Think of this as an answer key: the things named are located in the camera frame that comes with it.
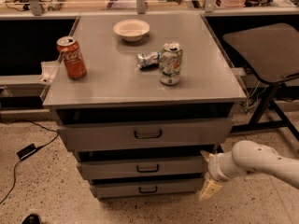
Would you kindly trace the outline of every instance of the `gray drawer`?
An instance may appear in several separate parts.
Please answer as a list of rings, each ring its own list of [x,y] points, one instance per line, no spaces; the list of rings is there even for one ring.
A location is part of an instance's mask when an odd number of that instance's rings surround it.
[[[151,175],[181,175],[204,172],[205,161],[201,156],[144,159],[125,161],[89,161],[78,163],[83,179],[110,179]]]
[[[69,151],[93,151],[222,143],[231,128],[230,118],[185,119],[69,125],[59,134]]]
[[[120,184],[91,185],[95,198],[143,196],[164,193],[196,192],[203,186],[203,178],[150,181]]]

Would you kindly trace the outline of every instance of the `black shoe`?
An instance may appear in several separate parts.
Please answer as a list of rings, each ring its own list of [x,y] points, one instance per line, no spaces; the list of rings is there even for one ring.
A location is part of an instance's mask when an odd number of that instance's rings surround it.
[[[41,224],[41,219],[38,214],[31,214],[21,224]]]

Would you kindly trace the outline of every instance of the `black drawer handle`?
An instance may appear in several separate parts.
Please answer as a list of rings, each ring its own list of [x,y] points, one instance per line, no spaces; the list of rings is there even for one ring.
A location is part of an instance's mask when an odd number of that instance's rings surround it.
[[[158,191],[158,187],[155,186],[153,190],[144,190],[142,187],[139,187],[139,192],[141,194],[151,194],[151,193],[156,193]]]
[[[156,168],[153,169],[153,170],[142,170],[141,168],[139,168],[139,166],[137,165],[136,166],[136,170],[139,172],[139,173],[157,173],[159,171],[159,164],[157,164]]]
[[[146,134],[146,135],[142,135],[140,133],[138,133],[137,131],[134,131],[134,136],[137,139],[151,139],[151,138],[160,138],[162,136],[162,130],[159,130],[158,133],[154,133],[154,134]]]

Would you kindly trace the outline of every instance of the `chair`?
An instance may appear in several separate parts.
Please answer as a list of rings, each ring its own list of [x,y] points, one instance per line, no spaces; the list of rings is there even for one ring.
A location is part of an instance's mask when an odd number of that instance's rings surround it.
[[[231,133],[288,127],[299,140],[299,132],[274,100],[281,85],[299,78],[299,33],[289,24],[277,23],[226,34],[223,39],[249,63],[258,80],[267,85],[249,123],[234,126]],[[269,107],[281,120],[259,122]]]

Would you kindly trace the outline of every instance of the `white robotic hand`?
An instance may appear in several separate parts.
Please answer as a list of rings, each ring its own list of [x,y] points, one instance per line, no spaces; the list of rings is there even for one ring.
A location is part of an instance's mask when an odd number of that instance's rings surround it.
[[[273,175],[299,189],[299,160],[279,156],[271,147],[240,141],[227,153],[201,153],[208,162],[208,173],[200,200],[206,200],[219,191],[221,182],[251,174]]]

